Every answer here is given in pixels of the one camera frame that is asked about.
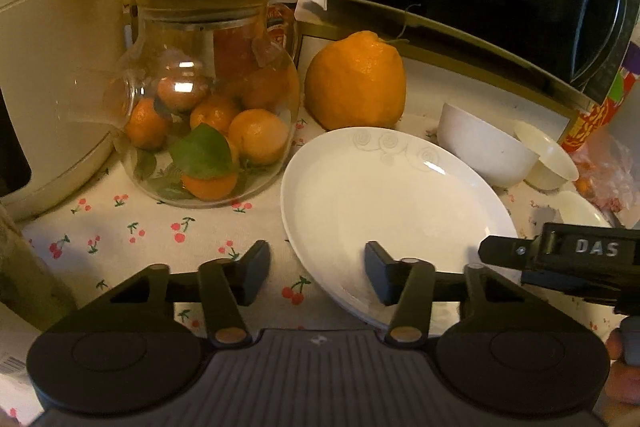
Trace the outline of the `person's right hand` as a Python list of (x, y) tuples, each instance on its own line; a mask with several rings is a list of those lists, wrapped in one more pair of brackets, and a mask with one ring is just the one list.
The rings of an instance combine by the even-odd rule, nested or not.
[(623, 336), (619, 329), (611, 332), (605, 347), (613, 363), (604, 387), (603, 420), (609, 426), (639, 427), (639, 369), (626, 364)]

